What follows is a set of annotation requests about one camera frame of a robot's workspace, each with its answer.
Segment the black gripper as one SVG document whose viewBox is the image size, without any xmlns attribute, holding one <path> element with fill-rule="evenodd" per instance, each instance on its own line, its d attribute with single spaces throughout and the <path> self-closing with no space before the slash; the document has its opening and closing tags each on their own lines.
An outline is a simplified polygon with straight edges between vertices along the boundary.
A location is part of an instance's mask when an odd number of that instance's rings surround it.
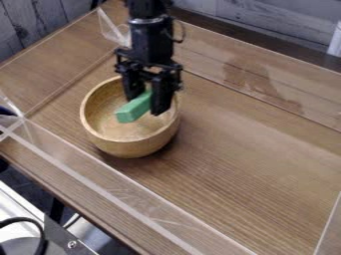
<svg viewBox="0 0 341 255">
<path fill-rule="evenodd" d="M 169 15 L 156 19 L 131 19 L 131 47 L 115 51 L 116 72 L 123 77 L 127 100 L 145 91 L 145 82 L 152 82 L 151 113 L 159 116 L 171 108 L 171 97 L 180 83 L 181 65 L 172 60 L 173 44 L 183 39 L 172 36 Z"/>
</svg>

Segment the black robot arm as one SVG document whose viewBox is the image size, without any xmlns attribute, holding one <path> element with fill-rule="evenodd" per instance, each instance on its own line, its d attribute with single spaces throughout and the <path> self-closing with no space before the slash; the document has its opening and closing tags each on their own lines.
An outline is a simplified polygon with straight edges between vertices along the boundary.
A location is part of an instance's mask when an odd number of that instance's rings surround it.
<svg viewBox="0 0 341 255">
<path fill-rule="evenodd" d="M 127 100 L 133 100 L 152 85 L 151 114 L 159 116 L 171 108 L 173 93 L 180 88 L 181 64 L 172 60 L 173 34 L 171 0 L 125 0 L 131 46 L 115 50 L 115 69 L 123 77 Z"/>
</svg>

